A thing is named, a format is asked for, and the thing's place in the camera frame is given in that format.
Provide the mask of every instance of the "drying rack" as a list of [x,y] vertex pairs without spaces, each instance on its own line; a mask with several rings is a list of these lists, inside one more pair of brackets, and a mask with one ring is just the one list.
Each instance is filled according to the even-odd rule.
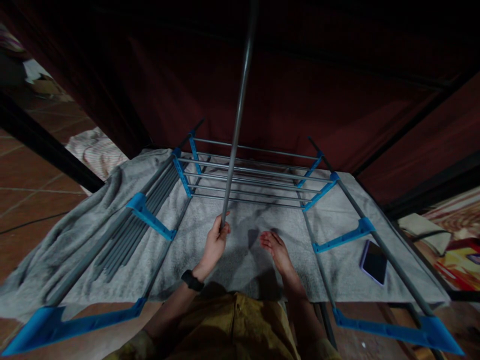
[[[152,290],[155,279],[160,271],[162,263],[167,255],[167,252],[170,248],[172,241],[175,239],[175,236],[181,225],[182,219],[193,198],[200,198],[200,199],[207,198],[207,199],[216,199],[216,200],[223,201],[221,226],[225,224],[225,217],[227,214],[229,202],[242,202],[242,203],[249,203],[249,204],[255,204],[255,205],[278,206],[278,207],[297,209],[299,211],[302,211],[305,219],[305,226],[307,228],[310,241],[312,244],[312,251],[316,255],[317,264],[321,274],[323,285],[325,287],[328,299],[332,305],[333,316],[337,326],[352,329],[352,330],[367,332],[367,333],[384,336],[388,338],[393,338],[396,340],[409,342],[415,345],[420,345],[420,346],[424,346],[431,349],[442,350],[445,352],[450,352],[450,353],[454,353],[462,356],[464,355],[464,352],[462,351],[460,346],[456,343],[455,339],[452,337],[452,335],[449,333],[449,331],[444,326],[444,324],[440,321],[440,319],[433,314],[433,311],[430,308],[429,304],[423,299],[422,295],[415,288],[412,281],[409,279],[407,274],[403,271],[398,261],[395,259],[395,257],[390,252],[388,247],[385,245],[381,237],[378,235],[375,227],[370,222],[370,220],[365,216],[362,209],[360,209],[357,202],[350,194],[349,190],[343,184],[341,178],[338,176],[338,174],[332,168],[331,164],[328,162],[324,153],[320,150],[320,148],[315,144],[315,142],[310,137],[308,138],[308,140],[311,142],[311,144],[315,148],[316,156],[306,156],[306,155],[293,154],[293,153],[288,153],[283,151],[274,151],[274,150],[267,150],[267,149],[260,149],[260,148],[250,147],[250,146],[238,145],[245,91],[247,87],[247,79],[248,79],[248,74],[250,70],[251,58],[252,58],[252,49],[253,49],[255,28],[257,24],[257,17],[258,17],[258,1],[251,0],[251,11],[249,16],[248,34],[246,38],[245,50],[243,55],[243,71],[242,71],[242,79],[241,79],[241,85],[240,85],[240,95],[238,99],[238,106],[237,106],[236,119],[235,119],[235,129],[234,129],[232,143],[230,144],[227,142],[197,138],[196,131],[204,122],[204,120],[202,119],[193,128],[193,130],[188,133],[186,138],[183,139],[183,141],[179,144],[179,146],[173,150],[173,152],[168,157],[168,159],[156,171],[156,173],[142,188],[142,190],[139,193],[137,193],[128,202],[128,204],[126,205],[126,208],[117,217],[117,219],[113,222],[113,224],[107,229],[107,231],[103,234],[103,236],[99,239],[99,241],[88,252],[88,254],[83,258],[83,260],[77,265],[77,267],[62,282],[62,284],[55,291],[55,293],[50,298],[50,300],[48,300],[47,305],[45,307],[38,309],[35,312],[35,314],[32,316],[30,321],[21,329],[18,335],[13,339],[10,345],[5,349],[5,351],[2,353],[2,356],[23,353],[35,348],[56,343],[68,338],[72,338],[84,333],[88,333],[100,328],[105,328],[105,327],[138,317],[142,312],[143,306],[147,302],[147,299]],[[187,142],[189,142],[190,144],[193,158],[182,157],[181,148]],[[196,142],[205,142],[205,143],[210,143],[215,145],[230,146],[231,147],[230,157],[215,155],[215,154],[210,154],[205,152],[198,152]],[[310,168],[306,168],[306,167],[300,167],[300,166],[283,165],[279,163],[266,162],[266,161],[239,159],[236,157],[238,148],[259,151],[259,152],[267,152],[267,153],[283,155],[283,156],[299,157],[303,159],[309,159],[313,161],[313,163]],[[208,156],[207,161],[200,160],[199,155]],[[210,159],[212,157],[229,159],[229,165],[210,162]],[[254,167],[236,166],[235,165],[236,161],[241,161],[242,163],[252,163],[259,166],[284,168],[284,169],[288,169],[289,173],[263,170],[257,167],[254,168]],[[321,162],[324,162],[326,167],[330,171],[329,178],[311,177],[312,173],[314,172],[315,169],[317,169],[317,167],[320,165]],[[162,183],[161,183],[162,174],[166,171],[168,166],[171,166],[172,163],[178,172],[179,179],[187,195],[187,200],[180,212],[180,216],[176,225],[172,229],[168,229],[164,224],[162,224],[160,220],[157,219],[156,214],[152,213],[151,210],[148,209],[147,201],[149,196],[152,195],[152,189],[154,189],[155,187],[158,189],[158,187],[162,186]],[[185,172],[185,166],[183,166],[183,163],[195,164],[196,172]],[[205,169],[208,167],[228,170],[227,176],[206,174]],[[305,174],[297,175],[294,173],[294,170],[305,171]],[[234,172],[247,173],[247,174],[259,175],[259,176],[275,176],[278,178],[289,179],[292,181],[292,185],[287,185],[285,183],[268,182],[268,181],[265,181],[264,179],[254,180],[254,179],[234,177]],[[190,184],[187,177],[197,178],[197,180],[195,183]],[[201,179],[218,180],[219,183],[226,182],[226,185],[224,188],[203,186],[200,184]],[[303,188],[305,182],[307,181],[322,182],[322,183],[325,183],[325,185],[321,190],[310,190],[310,189]],[[299,203],[299,205],[287,205],[284,203],[271,203],[271,202],[263,202],[263,201],[256,201],[256,200],[248,200],[243,198],[242,199],[230,198],[230,193],[244,195],[244,196],[256,196],[256,197],[264,196],[261,192],[232,190],[231,189],[232,183],[251,185],[259,188],[270,188],[270,189],[278,189],[283,191],[291,191],[293,193],[296,193],[296,197],[275,196],[271,194],[269,194],[267,197],[270,199],[297,202]],[[315,204],[336,185],[338,185],[341,188],[344,195],[347,197],[352,207],[357,212],[359,217],[358,227],[355,230],[350,231],[335,239],[332,239],[326,243],[318,244],[316,242],[315,235],[312,231],[312,227],[307,217],[307,211],[311,209],[313,206],[315,206]],[[205,189],[205,190],[224,192],[224,196],[222,197],[222,196],[196,194],[196,189]],[[302,198],[301,193],[311,193],[313,195],[310,199],[305,199],[305,198]],[[92,261],[96,258],[96,256],[100,253],[103,247],[107,244],[107,242],[112,238],[112,236],[115,235],[119,227],[131,215],[131,213],[133,213],[136,217],[138,217],[143,222],[148,224],[151,228],[153,228],[155,231],[157,231],[167,240],[167,246],[165,247],[164,251],[160,255],[160,258],[158,259],[154,272],[147,284],[147,287],[143,293],[143,296],[139,298],[138,301],[131,308],[126,310],[109,312],[109,313],[104,313],[104,314],[95,315],[95,316],[88,316],[88,317],[78,318],[78,319],[69,320],[69,321],[62,321],[62,314],[65,310],[65,307],[59,306],[60,303],[65,298],[65,296],[70,291],[70,289],[75,285],[75,283],[83,274],[83,272],[89,267]],[[326,277],[325,270],[323,268],[319,254],[326,252],[332,248],[346,244],[348,242],[354,241],[368,234],[370,234],[374,238],[374,240],[376,241],[378,246],[381,248],[386,258],[388,259],[388,261],[390,262],[394,270],[397,272],[398,276],[400,277],[400,279],[402,280],[402,282],[404,283],[408,291],[411,293],[411,295],[417,302],[419,308],[424,313],[424,316],[418,317],[420,328],[415,329],[415,328],[391,325],[386,323],[351,319],[344,316],[342,312],[337,308],[335,299],[333,297],[332,289]],[[327,320],[326,321],[327,323],[325,324],[325,326],[326,328],[330,328],[330,321],[328,320],[328,315],[326,317],[326,320]],[[327,329],[327,333],[328,333],[329,339],[333,343],[335,343],[331,329],[330,330]]]

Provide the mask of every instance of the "wristwatch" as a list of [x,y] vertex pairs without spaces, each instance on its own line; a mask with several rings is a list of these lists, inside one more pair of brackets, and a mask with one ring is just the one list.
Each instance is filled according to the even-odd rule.
[[200,282],[193,274],[192,270],[187,270],[181,276],[181,279],[186,283],[189,289],[195,290],[196,292],[201,292],[204,288],[204,283]]

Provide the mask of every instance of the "person's left hand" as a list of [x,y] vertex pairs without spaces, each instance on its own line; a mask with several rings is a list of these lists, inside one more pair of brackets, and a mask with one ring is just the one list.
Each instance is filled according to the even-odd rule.
[[225,226],[220,230],[221,223],[222,216],[218,215],[215,218],[211,230],[206,236],[205,250],[203,251],[203,256],[200,260],[200,265],[208,269],[210,272],[222,257],[225,250],[225,244],[227,243],[227,234],[230,234],[230,224],[225,222]]

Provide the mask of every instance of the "phone case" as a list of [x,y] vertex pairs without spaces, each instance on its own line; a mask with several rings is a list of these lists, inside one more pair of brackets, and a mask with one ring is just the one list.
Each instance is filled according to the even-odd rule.
[[[363,254],[361,256],[361,260],[360,260],[360,269],[365,273],[367,274],[374,282],[376,282],[378,285],[380,285],[381,287],[384,286],[384,284],[382,284],[381,282],[379,282],[376,278],[374,278],[372,275],[370,275],[370,273],[368,273],[365,269],[364,269],[364,262],[365,262],[365,258],[367,257],[367,252],[369,250],[369,246],[370,246],[370,243],[372,243],[370,240],[367,240],[366,241],[366,244],[365,244],[365,248],[363,249]],[[383,278],[383,282],[385,283],[385,279],[387,278],[387,269],[385,269],[385,277]]]

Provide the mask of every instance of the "blue plastic connector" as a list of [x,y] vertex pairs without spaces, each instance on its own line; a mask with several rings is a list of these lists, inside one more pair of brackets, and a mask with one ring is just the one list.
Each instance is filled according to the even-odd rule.
[[329,242],[323,243],[322,245],[319,245],[316,242],[314,242],[312,244],[313,251],[316,254],[323,253],[327,250],[336,248],[337,246],[349,243],[353,240],[356,240],[365,235],[368,235],[374,231],[376,231],[375,226],[372,224],[370,219],[368,217],[362,217],[360,220],[358,220],[358,227],[355,230],[347,232],[346,234],[343,234],[342,236],[339,236],[333,240],[330,240]]
[[189,181],[187,180],[187,177],[184,174],[184,169],[182,168],[182,165],[180,164],[180,161],[179,161],[179,158],[182,157],[182,151],[177,147],[175,148],[175,150],[172,151],[172,154],[173,154],[173,164],[175,165],[175,169],[178,172],[178,176],[180,177],[181,183],[183,184],[183,188],[185,189],[186,195],[189,198],[191,198],[192,192],[190,191],[190,188],[189,188]]
[[[318,151],[316,153],[316,157],[317,159],[315,160],[315,162],[313,163],[313,165],[310,167],[310,170],[308,170],[304,176],[306,177],[309,177],[310,175],[312,175],[312,173],[314,172],[314,170],[316,168],[318,168],[318,166],[320,165],[320,163],[322,162],[322,158],[324,157],[324,153],[322,151]],[[297,188],[301,188],[305,182],[307,181],[307,179],[303,179],[302,181],[300,181],[297,185]]]
[[87,316],[69,321],[62,321],[65,307],[39,308],[10,345],[2,352],[2,356],[24,353],[45,345],[106,328],[130,319],[138,318],[147,302],[141,297],[131,308],[121,311],[107,312],[101,315]]
[[165,225],[163,225],[162,222],[147,209],[146,201],[147,197],[145,194],[138,192],[134,197],[131,198],[126,207],[131,208],[135,216],[137,216],[151,228],[155,229],[155,231],[162,235],[165,239],[168,241],[173,241],[177,231],[168,230]]
[[333,316],[339,327],[380,335],[407,343],[421,345],[464,356],[465,353],[449,333],[445,325],[435,316],[420,316],[420,329],[390,325],[380,322],[354,320],[345,317],[338,308],[333,308]]
[[311,202],[306,204],[303,208],[303,212],[307,212],[313,205],[317,203],[321,198],[325,196],[336,184],[337,181],[340,179],[336,172],[332,172],[330,174],[331,182],[327,183],[324,187],[321,188],[320,193],[316,194],[314,197],[311,198]]
[[[197,153],[197,146],[195,145],[195,140],[194,140],[195,130],[190,131],[188,134],[190,135],[191,153],[193,155],[193,158],[198,161],[199,160],[199,154]],[[202,168],[200,167],[200,165],[195,164],[195,167],[196,167],[196,173],[198,175],[201,175],[202,174]]]

